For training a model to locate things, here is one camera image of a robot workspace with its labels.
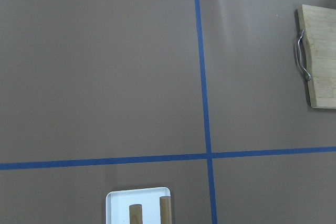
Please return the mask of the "wooden cutting board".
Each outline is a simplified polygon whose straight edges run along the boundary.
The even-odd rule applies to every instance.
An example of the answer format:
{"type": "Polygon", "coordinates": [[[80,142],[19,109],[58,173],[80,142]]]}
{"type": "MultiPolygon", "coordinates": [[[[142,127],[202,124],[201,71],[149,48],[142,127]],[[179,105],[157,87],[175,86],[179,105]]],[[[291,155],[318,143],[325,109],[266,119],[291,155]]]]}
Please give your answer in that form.
{"type": "Polygon", "coordinates": [[[298,18],[296,55],[308,84],[310,106],[335,109],[335,10],[302,5],[298,18]]]}

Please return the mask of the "white rack tray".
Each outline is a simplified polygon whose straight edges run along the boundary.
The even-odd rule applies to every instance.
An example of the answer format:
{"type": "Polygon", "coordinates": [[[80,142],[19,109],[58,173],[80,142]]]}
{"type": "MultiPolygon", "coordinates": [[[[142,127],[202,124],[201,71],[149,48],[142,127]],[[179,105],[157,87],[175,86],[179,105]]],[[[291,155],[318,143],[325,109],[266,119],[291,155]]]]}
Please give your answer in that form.
{"type": "Polygon", "coordinates": [[[106,223],[129,223],[129,206],[142,206],[143,223],[160,223],[160,197],[170,196],[167,187],[112,191],[106,196],[106,223]]]}

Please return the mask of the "wooden rack rod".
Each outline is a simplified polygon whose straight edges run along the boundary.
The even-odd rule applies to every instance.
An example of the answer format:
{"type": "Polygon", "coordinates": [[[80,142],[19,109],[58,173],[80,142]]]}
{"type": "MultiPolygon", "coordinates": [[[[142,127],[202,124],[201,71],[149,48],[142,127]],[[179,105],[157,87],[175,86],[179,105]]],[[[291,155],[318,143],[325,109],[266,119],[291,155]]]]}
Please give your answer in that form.
{"type": "Polygon", "coordinates": [[[143,224],[141,204],[133,204],[129,206],[129,224],[143,224]]]}
{"type": "Polygon", "coordinates": [[[172,224],[171,197],[160,197],[160,222],[161,224],[172,224]]]}

